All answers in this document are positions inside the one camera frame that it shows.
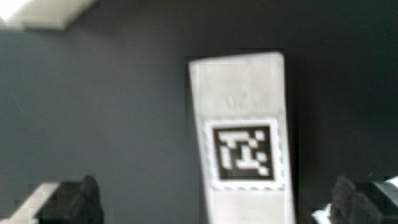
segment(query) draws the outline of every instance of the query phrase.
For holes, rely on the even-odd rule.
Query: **dark background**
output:
[[[94,174],[107,223],[206,223],[186,62],[286,56],[298,224],[338,175],[398,174],[398,2],[101,0],[0,32],[0,216]]]

